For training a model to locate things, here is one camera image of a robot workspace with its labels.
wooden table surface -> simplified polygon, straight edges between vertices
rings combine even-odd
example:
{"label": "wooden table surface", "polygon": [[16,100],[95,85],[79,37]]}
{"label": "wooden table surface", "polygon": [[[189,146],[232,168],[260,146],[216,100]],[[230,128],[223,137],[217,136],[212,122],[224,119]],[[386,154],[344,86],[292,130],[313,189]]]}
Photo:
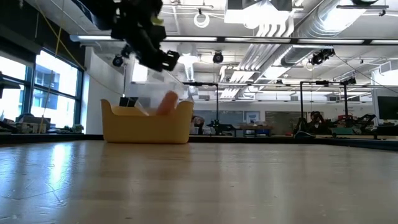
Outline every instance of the wooden table surface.
{"label": "wooden table surface", "polygon": [[0,223],[397,223],[398,154],[292,144],[0,147]]}

metal frame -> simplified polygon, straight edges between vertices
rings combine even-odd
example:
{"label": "metal frame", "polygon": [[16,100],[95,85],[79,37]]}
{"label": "metal frame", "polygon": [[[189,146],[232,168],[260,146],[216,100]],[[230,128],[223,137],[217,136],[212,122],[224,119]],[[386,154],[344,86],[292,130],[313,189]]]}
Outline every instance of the metal frame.
{"label": "metal frame", "polygon": [[[43,49],[47,53],[53,55],[53,53],[47,49]],[[67,60],[63,58],[57,57],[57,59],[73,66],[76,67],[74,64],[68,62]],[[66,93],[62,93],[57,90],[50,90],[50,94],[58,95],[58,96],[63,96],[69,99],[75,100],[75,110],[74,110],[74,124],[80,124],[81,121],[81,98],[82,98],[82,90],[83,90],[83,70],[78,69],[78,76],[77,76],[77,83],[76,83],[76,96],[69,95]],[[42,86],[34,83],[34,78],[36,74],[36,63],[33,64],[33,67],[26,67],[25,70],[25,80],[20,80],[18,78],[10,77],[6,74],[3,74],[3,77],[5,80],[8,80],[10,82],[23,85],[24,86],[24,96],[22,100],[22,110],[21,113],[30,113],[31,111],[31,106],[32,106],[32,98],[33,98],[33,92],[34,90],[40,90],[44,92],[48,92],[49,88],[47,86]]]}
{"label": "metal frame", "polygon": [[215,86],[216,87],[216,91],[217,91],[217,94],[216,94],[216,120],[218,121],[219,119],[218,119],[218,103],[219,103],[219,100],[218,100],[218,83],[202,83],[202,82],[183,82],[183,84],[184,85],[189,85],[189,86],[203,86],[203,85],[206,85],[206,86]]}
{"label": "metal frame", "polygon": [[301,119],[304,119],[304,103],[303,103],[303,84],[308,83],[308,84],[316,84],[316,85],[323,85],[323,87],[328,88],[330,87],[330,84],[338,84],[342,85],[344,88],[344,107],[345,107],[345,116],[346,119],[348,119],[348,99],[347,99],[347,84],[345,83],[340,83],[340,82],[328,82],[328,81],[315,81],[315,82],[306,82],[306,81],[301,81],[300,82],[300,106],[301,106]]}
{"label": "metal frame", "polygon": [[[70,35],[73,42],[120,42],[108,35]],[[168,35],[163,42],[224,43],[224,44],[284,44],[284,45],[348,45],[348,46],[398,46],[398,39],[349,38],[298,38],[298,37],[226,37]]]}

ceiling beam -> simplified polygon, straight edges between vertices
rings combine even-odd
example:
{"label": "ceiling beam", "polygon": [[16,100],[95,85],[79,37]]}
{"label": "ceiling beam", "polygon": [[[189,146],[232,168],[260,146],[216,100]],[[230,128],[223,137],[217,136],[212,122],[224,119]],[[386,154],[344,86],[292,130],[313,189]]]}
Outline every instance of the ceiling beam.
{"label": "ceiling beam", "polygon": [[[74,42],[120,42],[109,35],[71,35]],[[163,42],[223,43],[223,44],[284,44],[284,45],[349,45],[349,46],[398,46],[398,39],[341,39],[296,37],[225,37],[169,35]]]}

security camera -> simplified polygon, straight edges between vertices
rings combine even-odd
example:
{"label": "security camera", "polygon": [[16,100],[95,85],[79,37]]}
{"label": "security camera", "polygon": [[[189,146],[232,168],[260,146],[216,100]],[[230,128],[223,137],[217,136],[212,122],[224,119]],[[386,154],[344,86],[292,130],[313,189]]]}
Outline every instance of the security camera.
{"label": "security camera", "polygon": [[351,1],[357,6],[370,6],[378,2],[378,0],[351,0]]}
{"label": "security camera", "polygon": [[112,61],[113,66],[121,67],[124,63],[124,60],[121,55],[116,55]]}
{"label": "security camera", "polygon": [[214,63],[222,63],[224,61],[224,56],[221,51],[216,51],[213,57]]}

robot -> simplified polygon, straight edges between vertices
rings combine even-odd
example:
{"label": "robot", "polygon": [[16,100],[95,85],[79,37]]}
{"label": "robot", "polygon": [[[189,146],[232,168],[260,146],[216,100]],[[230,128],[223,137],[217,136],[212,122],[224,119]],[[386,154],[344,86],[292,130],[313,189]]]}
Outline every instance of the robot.
{"label": "robot", "polygon": [[160,50],[166,38],[157,18],[162,0],[72,0],[99,29],[111,30],[111,37],[126,42],[120,55],[136,55],[143,66],[161,72],[172,71],[180,57],[177,52]]}

